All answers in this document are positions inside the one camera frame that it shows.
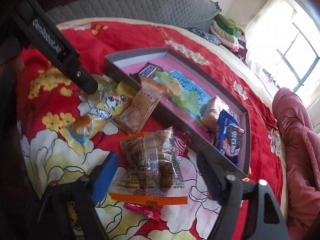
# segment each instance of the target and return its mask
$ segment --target red floral blanket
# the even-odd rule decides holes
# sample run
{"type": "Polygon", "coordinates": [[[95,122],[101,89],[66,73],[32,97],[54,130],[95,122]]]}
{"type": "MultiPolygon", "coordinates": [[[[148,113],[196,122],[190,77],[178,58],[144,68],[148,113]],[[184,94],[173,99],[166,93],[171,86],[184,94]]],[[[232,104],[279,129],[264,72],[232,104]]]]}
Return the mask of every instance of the red floral blanket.
{"type": "MultiPolygon", "coordinates": [[[[131,25],[119,22],[92,22],[65,26],[62,33],[80,52],[80,61],[90,74],[103,75],[105,55],[143,47],[175,49],[209,73],[228,89],[249,111],[251,124],[250,181],[265,179],[279,204],[283,186],[280,140],[273,114],[250,87],[215,54],[176,30],[153,25],[131,25]]],[[[86,113],[95,102],[79,95],[78,87],[36,49],[25,50],[22,58],[26,71],[18,75],[17,119],[21,148],[31,183],[41,197],[49,181],[59,183],[77,180],[89,174],[109,151],[120,152],[117,138],[124,133],[111,122],[77,154],[60,135],[59,128],[86,113]]],[[[144,130],[161,126],[149,119],[144,130]]],[[[210,194],[196,166],[196,154],[189,150],[182,158],[181,172],[186,185],[188,205],[166,206],[160,222],[127,211],[123,203],[106,195],[97,205],[97,213],[107,233],[115,239],[202,239],[207,238],[219,214],[220,206],[210,194]]],[[[124,172],[119,168],[118,176],[124,172]]],[[[239,239],[247,203],[241,208],[234,239],[239,239]]],[[[75,232],[82,237],[77,215],[70,208],[75,232]]]]}

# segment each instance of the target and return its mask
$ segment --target green folded cloth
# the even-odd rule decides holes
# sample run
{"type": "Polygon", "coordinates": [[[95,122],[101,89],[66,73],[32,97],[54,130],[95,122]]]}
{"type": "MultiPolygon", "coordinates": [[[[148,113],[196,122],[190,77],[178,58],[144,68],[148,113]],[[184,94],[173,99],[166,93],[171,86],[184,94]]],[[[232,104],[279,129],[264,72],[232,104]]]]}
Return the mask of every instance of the green folded cloth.
{"type": "Polygon", "coordinates": [[[214,19],[221,21],[227,28],[234,28],[238,34],[244,33],[244,29],[236,24],[234,20],[227,19],[220,13],[218,13],[214,19]]]}
{"type": "Polygon", "coordinates": [[[226,33],[232,35],[232,36],[235,36],[235,37],[238,37],[238,34],[236,33],[236,30],[234,28],[228,28],[227,26],[225,26],[223,24],[223,22],[219,21],[218,19],[215,19],[215,21],[217,22],[218,26],[224,30],[226,33]]]}

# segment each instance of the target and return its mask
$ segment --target red candy wrapper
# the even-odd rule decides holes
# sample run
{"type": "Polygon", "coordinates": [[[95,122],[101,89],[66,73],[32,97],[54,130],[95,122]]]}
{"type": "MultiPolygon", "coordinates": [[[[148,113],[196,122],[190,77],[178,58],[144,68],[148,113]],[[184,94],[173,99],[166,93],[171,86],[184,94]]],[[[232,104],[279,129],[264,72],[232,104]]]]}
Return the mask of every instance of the red candy wrapper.
{"type": "Polygon", "coordinates": [[[142,215],[159,222],[163,206],[148,206],[125,203],[124,208],[130,211],[141,213],[142,215]]]}

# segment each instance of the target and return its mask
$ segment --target brown pastry package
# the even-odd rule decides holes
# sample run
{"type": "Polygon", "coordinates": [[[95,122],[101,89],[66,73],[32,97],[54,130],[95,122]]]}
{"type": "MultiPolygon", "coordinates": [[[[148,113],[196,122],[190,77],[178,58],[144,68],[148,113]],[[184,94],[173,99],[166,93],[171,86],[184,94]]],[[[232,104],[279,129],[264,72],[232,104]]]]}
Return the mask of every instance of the brown pastry package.
{"type": "Polygon", "coordinates": [[[118,127],[127,134],[141,131],[167,89],[165,85],[150,78],[140,77],[140,80],[140,91],[133,98],[131,105],[115,119],[118,127]]]}
{"type": "Polygon", "coordinates": [[[121,139],[128,160],[128,173],[110,188],[112,199],[146,205],[187,203],[181,195],[184,182],[177,161],[172,127],[121,139]]]}

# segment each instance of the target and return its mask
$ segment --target gray quilted headboard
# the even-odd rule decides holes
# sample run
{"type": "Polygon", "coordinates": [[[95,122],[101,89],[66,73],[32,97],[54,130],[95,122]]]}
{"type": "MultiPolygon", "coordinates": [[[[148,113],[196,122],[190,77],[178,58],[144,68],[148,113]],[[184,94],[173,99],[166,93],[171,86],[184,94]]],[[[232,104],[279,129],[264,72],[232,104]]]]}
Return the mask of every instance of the gray quilted headboard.
{"type": "Polygon", "coordinates": [[[55,23],[87,17],[122,17],[209,32],[221,12],[211,0],[79,0],[48,12],[55,23]]]}

